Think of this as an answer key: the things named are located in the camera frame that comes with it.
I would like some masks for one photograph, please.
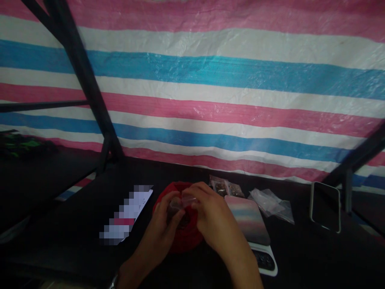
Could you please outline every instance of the left hand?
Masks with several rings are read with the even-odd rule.
[[[184,210],[180,210],[167,226],[167,207],[171,199],[179,194],[177,191],[168,193],[156,205],[152,219],[137,249],[119,269],[118,289],[125,288],[124,284],[127,283],[131,283],[130,288],[135,287],[133,286],[132,277],[135,281],[140,279],[140,284],[147,274],[158,266],[168,254],[174,241],[176,228],[185,214]]]

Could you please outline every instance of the striped tarp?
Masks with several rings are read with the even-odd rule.
[[[128,156],[322,180],[385,118],[385,2],[69,0]],[[60,43],[0,4],[1,102],[81,100]],[[99,151],[89,107],[0,114],[2,129]],[[354,186],[385,192],[385,152]]]

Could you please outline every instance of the right hand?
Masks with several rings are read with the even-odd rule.
[[[199,203],[191,207],[198,211],[197,228],[205,238],[206,243],[213,248],[224,261],[237,246],[250,247],[240,230],[233,213],[223,197],[215,193],[204,182],[195,183],[183,194],[197,198]]]
[[[198,211],[198,230],[226,264],[233,287],[263,289],[257,259],[224,198],[203,182],[193,184],[182,194],[199,201],[191,205]]]

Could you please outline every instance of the black metal frame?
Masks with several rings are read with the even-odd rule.
[[[36,0],[21,1],[63,45],[87,100],[0,104],[0,112],[89,105],[104,137],[97,168],[97,175],[101,174],[110,151],[115,161],[124,160],[124,153],[68,4],[65,0],[44,0],[47,14]]]
[[[352,212],[353,174],[384,149],[385,121],[322,181],[333,187],[342,183],[344,207],[347,213]]]

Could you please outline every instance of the small plastic bag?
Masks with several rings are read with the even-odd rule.
[[[244,198],[245,195],[242,193],[241,187],[237,184],[230,183],[229,181],[225,180],[227,193],[233,197],[242,197]]]
[[[186,208],[190,206],[192,203],[197,202],[197,198],[191,195],[182,194],[182,206]]]
[[[213,190],[222,197],[228,195],[225,181],[227,180],[210,175],[210,182],[213,186]]]
[[[167,207],[167,225],[171,222],[173,216],[184,208],[183,201],[179,197],[174,197],[171,199]],[[183,230],[190,223],[190,215],[186,211],[182,219],[179,222],[177,230]]]
[[[269,189],[263,191],[254,189],[250,192],[250,196],[258,204],[258,207],[266,217],[275,215],[294,225],[292,207],[289,201],[281,200]]]

